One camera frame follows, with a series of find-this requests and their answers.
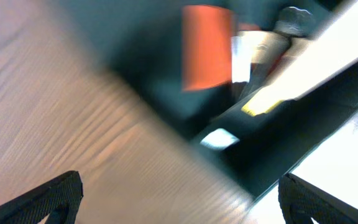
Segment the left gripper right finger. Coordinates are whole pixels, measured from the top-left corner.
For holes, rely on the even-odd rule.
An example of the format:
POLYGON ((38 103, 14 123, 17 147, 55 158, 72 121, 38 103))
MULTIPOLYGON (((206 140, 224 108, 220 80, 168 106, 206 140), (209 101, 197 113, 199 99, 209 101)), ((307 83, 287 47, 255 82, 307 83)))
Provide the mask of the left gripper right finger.
POLYGON ((278 201, 286 224, 358 224, 358 209, 291 173, 278 181, 278 201))

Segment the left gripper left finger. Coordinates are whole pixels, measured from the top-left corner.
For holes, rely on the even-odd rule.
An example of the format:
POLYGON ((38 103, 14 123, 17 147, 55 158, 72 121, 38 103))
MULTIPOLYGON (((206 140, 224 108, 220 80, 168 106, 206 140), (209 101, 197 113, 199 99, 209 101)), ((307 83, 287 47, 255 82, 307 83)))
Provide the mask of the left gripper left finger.
POLYGON ((83 198, 77 171, 68 171, 0 206, 0 223, 74 224, 83 198))

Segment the dark green box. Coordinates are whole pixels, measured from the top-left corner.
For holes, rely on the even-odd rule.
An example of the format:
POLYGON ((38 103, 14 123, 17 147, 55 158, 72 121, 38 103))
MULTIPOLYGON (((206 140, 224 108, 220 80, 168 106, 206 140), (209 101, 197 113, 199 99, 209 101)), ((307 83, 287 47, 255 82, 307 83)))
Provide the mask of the dark green box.
POLYGON ((58 0, 97 65, 119 74, 195 151, 263 195, 358 110, 358 62, 269 114, 243 113, 231 87, 181 90, 183 1, 58 0))

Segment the metal putty knife wooden handle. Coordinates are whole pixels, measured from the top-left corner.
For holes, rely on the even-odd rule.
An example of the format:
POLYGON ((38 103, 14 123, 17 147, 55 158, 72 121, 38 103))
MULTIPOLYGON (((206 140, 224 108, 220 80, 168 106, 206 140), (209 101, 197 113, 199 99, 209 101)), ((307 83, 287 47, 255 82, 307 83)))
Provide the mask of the metal putty knife wooden handle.
POLYGON ((358 63, 358 0, 341 4, 313 40, 292 47, 272 78, 229 108, 198 137, 198 144, 223 151, 252 142, 283 120, 293 102, 358 63))

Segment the small steel hammer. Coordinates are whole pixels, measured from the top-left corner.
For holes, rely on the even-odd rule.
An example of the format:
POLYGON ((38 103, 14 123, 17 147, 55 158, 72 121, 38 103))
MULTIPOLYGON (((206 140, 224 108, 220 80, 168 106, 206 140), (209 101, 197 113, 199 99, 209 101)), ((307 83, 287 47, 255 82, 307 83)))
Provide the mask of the small steel hammer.
POLYGON ((262 86, 292 46, 292 39, 305 37, 313 23, 312 13, 290 6, 280 11, 272 31, 246 32, 245 37, 255 40, 255 45, 250 50, 250 79, 239 95, 240 100, 262 86))

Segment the orange scraper wooden handle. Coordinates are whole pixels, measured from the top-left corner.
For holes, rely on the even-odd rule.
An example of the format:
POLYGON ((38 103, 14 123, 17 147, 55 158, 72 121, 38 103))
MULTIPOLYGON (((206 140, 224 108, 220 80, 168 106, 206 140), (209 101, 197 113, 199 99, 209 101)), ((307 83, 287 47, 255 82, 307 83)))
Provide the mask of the orange scraper wooden handle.
POLYGON ((290 45, 286 37, 249 24, 236 32, 233 11, 223 7, 187 5, 182 19, 184 91, 249 83, 258 68, 268 73, 290 45))

